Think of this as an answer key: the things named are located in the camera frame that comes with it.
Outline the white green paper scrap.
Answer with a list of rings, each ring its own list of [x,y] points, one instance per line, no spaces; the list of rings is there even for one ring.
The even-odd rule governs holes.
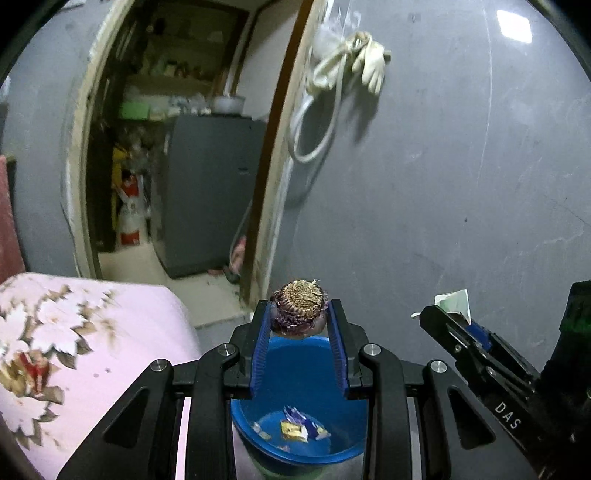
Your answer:
[[[460,315],[468,325],[472,324],[469,294],[466,289],[452,293],[438,294],[434,297],[434,305],[448,314]]]

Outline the brown round scrubber ball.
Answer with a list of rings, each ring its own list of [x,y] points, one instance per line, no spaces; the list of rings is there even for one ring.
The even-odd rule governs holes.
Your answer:
[[[321,334],[327,323],[328,297],[318,280],[297,279],[270,297],[270,329],[301,340]]]

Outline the white red food packet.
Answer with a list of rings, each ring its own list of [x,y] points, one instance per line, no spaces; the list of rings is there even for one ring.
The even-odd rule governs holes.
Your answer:
[[[308,429],[306,426],[291,423],[287,420],[280,421],[280,434],[283,440],[296,441],[301,443],[308,442]]]

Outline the blue snack wrapper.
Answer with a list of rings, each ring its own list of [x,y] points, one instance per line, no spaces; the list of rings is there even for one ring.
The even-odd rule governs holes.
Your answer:
[[[315,422],[311,417],[305,416],[296,407],[286,406],[283,408],[284,419],[291,423],[301,424],[308,429],[308,441],[319,441],[331,437],[331,433],[324,426]]]

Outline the blue plastic basin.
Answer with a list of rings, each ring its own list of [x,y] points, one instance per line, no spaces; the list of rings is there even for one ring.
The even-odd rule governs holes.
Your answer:
[[[331,437],[308,443],[283,440],[280,421],[286,406],[311,417]],[[252,399],[233,401],[231,416],[250,456],[280,475],[294,476],[342,463],[365,450],[368,403],[342,395],[325,337],[271,338],[262,385]],[[252,430],[255,422],[270,434],[269,441]]]

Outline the grey refrigerator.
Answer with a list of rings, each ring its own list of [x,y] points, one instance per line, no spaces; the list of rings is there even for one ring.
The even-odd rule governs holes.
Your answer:
[[[228,262],[252,200],[266,122],[180,115],[157,131],[151,166],[151,243],[171,278]]]

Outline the pink floral table cloth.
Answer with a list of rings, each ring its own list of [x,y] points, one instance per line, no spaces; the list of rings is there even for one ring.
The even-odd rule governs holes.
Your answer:
[[[165,287],[15,275],[1,285],[1,444],[25,478],[54,479],[152,361],[200,354]]]

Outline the metal pot on fridge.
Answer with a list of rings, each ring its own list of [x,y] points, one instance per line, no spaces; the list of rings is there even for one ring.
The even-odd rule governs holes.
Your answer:
[[[211,101],[211,113],[215,115],[242,116],[245,97],[236,95],[219,95]]]

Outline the green plastic box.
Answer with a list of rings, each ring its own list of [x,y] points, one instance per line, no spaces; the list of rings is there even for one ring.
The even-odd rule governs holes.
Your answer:
[[[144,121],[149,119],[150,105],[140,101],[123,101],[119,106],[118,118]]]

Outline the pink checked cloth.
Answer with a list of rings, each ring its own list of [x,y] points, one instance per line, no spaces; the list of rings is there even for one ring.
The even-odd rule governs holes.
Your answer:
[[[1,191],[0,191],[0,275],[1,282],[26,271],[16,233],[10,182],[8,159],[1,156]]]

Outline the white rubber gloves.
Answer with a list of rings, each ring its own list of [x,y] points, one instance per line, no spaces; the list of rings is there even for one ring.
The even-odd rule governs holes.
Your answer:
[[[370,94],[379,96],[386,77],[386,67],[391,52],[373,39],[368,32],[356,31],[349,37],[328,33],[318,36],[312,47],[315,66],[308,75],[308,94],[317,96],[322,92],[342,88],[346,72],[359,74],[361,82]]]

